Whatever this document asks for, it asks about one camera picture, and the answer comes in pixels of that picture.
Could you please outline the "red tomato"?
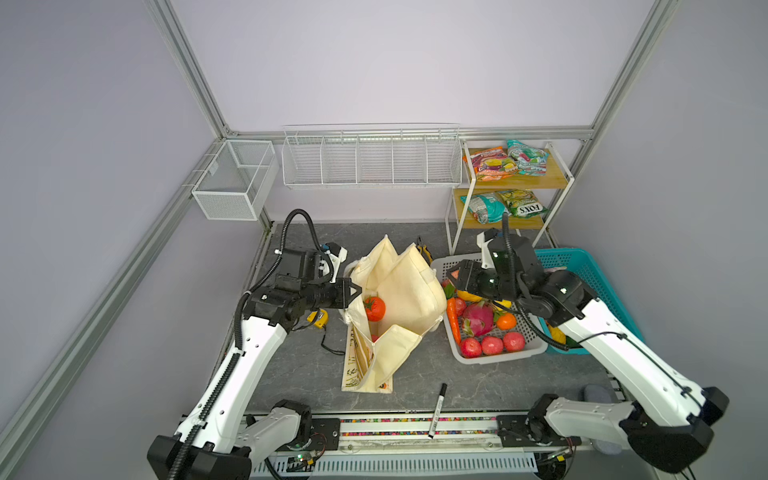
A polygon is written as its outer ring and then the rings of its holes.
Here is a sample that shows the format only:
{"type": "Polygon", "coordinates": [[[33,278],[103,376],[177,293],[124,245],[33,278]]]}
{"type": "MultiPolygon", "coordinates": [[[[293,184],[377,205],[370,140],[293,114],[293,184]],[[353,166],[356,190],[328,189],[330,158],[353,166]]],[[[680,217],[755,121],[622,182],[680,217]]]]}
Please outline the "red tomato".
{"type": "Polygon", "coordinates": [[[379,322],[386,315],[386,304],[380,297],[368,297],[363,301],[363,305],[369,322],[379,322]]]}

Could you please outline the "cream floral tote bag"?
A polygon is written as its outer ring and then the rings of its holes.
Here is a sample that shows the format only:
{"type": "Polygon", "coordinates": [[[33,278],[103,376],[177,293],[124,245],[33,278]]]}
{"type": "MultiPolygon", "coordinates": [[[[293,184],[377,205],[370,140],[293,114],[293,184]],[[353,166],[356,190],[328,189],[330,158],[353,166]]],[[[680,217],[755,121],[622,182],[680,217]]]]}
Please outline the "cream floral tote bag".
{"type": "Polygon", "coordinates": [[[414,244],[399,253],[387,236],[344,275],[362,288],[362,294],[339,311],[347,325],[341,389],[389,394],[395,372],[442,323],[443,287],[414,244]],[[386,315],[376,323],[367,320],[363,305],[372,296],[386,304],[386,315]]]}

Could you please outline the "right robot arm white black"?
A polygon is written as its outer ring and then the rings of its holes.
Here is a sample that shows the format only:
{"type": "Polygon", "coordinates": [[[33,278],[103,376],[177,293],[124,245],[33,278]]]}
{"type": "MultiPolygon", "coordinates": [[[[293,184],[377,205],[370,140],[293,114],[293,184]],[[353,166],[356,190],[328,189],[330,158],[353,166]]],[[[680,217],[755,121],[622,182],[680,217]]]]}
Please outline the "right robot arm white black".
{"type": "Polygon", "coordinates": [[[631,449],[657,470],[693,478],[692,465],[712,443],[727,395],[678,373],[620,322],[586,280],[567,269],[546,270],[531,242],[507,226],[479,234],[477,244],[480,259],[462,260],[448,271],[454,287],[546,320],[630,394],[621,403],[545,394],[515,434],[539,445],[572,437],[602,440],[631,449]]]}

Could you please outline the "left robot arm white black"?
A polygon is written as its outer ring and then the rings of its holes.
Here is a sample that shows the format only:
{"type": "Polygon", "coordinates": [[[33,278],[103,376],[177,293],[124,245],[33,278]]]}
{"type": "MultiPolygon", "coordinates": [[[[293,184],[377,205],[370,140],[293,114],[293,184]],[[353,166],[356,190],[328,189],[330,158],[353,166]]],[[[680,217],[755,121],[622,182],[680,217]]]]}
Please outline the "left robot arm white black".
{"type": "Polygon", "coordinates": [[[312,433],[311,409],[282,400],[247,428],[241,424],[255,389],[276,351],[308,312],[345,309],[362,293],[340,275],[347,251],[321,243],[286,246],[283,230],[267,272],[241,295],[232,323],[233,339],[222,363],[194,409],[170,435],[155,438],[147,453],[159,479],[247,479],[253,465],[280,447],[304,446],[312,433]],[[239,440],[244,432],[247,439],[239,440]]]}

